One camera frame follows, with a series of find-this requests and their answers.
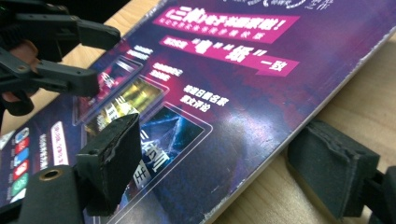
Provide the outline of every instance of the book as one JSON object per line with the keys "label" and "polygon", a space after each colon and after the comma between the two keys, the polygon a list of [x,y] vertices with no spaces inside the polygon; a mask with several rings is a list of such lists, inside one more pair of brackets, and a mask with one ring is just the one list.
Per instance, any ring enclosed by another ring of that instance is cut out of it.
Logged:
{"label": "book", "polygon": [[205,223],[395,26],[392,0],[161,1],[92,65],[97,96],[61,95],[2,136],[0,204],[23,197],[29,174],[73,165],[111,120],[139,112],[143,160],[116,214],[88,221]]}

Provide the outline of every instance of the wooden table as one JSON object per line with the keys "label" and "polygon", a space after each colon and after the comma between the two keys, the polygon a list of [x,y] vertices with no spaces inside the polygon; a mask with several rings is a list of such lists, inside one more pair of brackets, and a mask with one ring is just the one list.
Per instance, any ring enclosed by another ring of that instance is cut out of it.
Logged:
{"label": "wooden table", "polygon": [[[158,0],[134,0],[106,24],[123,34],[142,18]],[[87,67],[102,50],[78,46],[64,57],[64,64]],[[349,81],[318,114],[358,142],[381,155],[379,170],[396,165],[396,35]],[[14,118],[5,115],[3,133],[21,126],[56,97],[40,91],[34,96],[36,109],[30,115]],[[313,205],[296,183],[279,155],[215,223],[334,223],[336,220],[317,204]],[[345,223],[366,223],[370,212]]]}

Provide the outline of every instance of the pink label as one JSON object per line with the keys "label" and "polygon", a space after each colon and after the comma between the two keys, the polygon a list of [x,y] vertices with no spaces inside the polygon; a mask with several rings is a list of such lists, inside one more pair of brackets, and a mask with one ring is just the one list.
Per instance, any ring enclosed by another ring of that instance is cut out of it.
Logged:
{"label": "pink label", "polygon": [[192,41],[167,35],[161,42],[162,45],[179,49],[188,53],[197,54],[228,63],[240,64],[259,70],[256,75],[261,76],[287,76],[298,62],[266,55],[264,49],[254,49],[247,46],[225,45],[210,40],[194,39]]}
{"label": "pink label", "polygon": [[297,16],[209,13],[203,8],[169,7],[154,23],[199,35],[271,44],[299,18]]}

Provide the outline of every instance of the screw hole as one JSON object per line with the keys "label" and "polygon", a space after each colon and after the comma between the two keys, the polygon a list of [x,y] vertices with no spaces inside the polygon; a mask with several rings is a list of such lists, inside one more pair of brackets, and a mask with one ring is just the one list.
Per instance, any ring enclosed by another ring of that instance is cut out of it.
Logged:
{"label": "screw hole", "polygon": [[26,68],[26,66],[25,65],[19,65],[18,66],[18,70],[20,70],[20,71],[23,71],[23,70],[26,70],[27,68]]}
{"label": "screw hole", "polygon": [[50,181],[62,175],[62,170],[50,170],[42,174],[39,178],[42,181]]}

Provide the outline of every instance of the book cover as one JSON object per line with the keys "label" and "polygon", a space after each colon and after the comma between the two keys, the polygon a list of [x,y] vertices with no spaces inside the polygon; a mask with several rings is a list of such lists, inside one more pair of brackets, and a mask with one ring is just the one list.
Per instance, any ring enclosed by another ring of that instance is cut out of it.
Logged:
{"label": "book cover", "polygon": [[201,223],[261,172],[396,26],[393,0],[161,1],[93,69],[100,93],[61,95],[0,141],[0,204],[29,174],[139,112],[143,160],[112,217]]}

